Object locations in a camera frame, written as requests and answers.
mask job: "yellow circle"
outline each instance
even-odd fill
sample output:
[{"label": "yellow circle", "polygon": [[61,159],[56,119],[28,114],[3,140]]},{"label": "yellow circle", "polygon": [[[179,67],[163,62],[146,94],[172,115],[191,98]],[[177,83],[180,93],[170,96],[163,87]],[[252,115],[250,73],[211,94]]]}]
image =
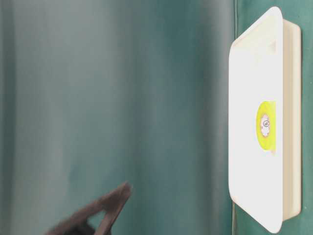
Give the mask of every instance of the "yellow circle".
[{"label": "yellow circle", "polygon": [[264,150],[275,150],[276,146],[276,113],[275,102],[261,103],[256,116],[256,134]]}]

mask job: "yellow label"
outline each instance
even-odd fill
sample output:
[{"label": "yellow label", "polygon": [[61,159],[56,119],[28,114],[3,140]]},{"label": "yellow label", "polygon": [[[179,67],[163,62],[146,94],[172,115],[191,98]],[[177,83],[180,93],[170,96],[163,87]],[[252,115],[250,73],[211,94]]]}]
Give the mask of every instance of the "yellow label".
[{"label": "yellow label", "polygon": [[264,101],[256,116],[256,134],[264,150],[275,150],[276,147],[276,111],[275,102]]}]

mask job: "teal curtain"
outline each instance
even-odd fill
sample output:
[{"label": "teal curtain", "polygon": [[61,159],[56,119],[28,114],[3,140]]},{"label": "teal curtain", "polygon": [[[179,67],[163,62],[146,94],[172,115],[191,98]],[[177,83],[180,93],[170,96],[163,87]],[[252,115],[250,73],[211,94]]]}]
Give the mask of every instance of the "teal curtain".
[{"label": "teal curtain", "polygon": [[124,181],[113,234],[231,234],[233,1],[2,0],[0,20],[1,234]]},{"label": "teal curtain", "polygon": [[[284,19],[300,26],[302,32],[302,210],[283,223],[280,235],[313,234],[313,1],[235,0],[237,35],[243,33],[271,6],[280,7]],[[236,206],[237,235],[271,234]]]}]

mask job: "dark object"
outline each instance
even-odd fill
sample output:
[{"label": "dark object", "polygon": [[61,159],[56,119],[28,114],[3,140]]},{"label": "dark object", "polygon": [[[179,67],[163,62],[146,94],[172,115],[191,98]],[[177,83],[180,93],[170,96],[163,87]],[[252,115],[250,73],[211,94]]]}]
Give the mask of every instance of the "dark object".
[{"label": "dark object", "polygon": [[[91,202],[71,217],[61,221],[45,235],[111,235],[111,227],[131,195],[131,187],[123,183],[115,190]],[[88,218],[105,211],[97,230],[88,224]]]}]

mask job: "blurry object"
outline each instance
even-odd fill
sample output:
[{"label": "blurry object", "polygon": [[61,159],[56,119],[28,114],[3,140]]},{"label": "blurry object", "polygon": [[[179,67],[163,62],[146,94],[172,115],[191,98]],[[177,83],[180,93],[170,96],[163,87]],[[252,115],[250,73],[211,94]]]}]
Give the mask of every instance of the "blurry object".
[{"label": "blurry object", "polygon": [[[123,183],[61,221],[45,235],[110,235],[111,227],[130,195],[131,186]],[[98,229],[95,230],[88,224],[88,219],[101,211],[105,211],[106,214]]]}]

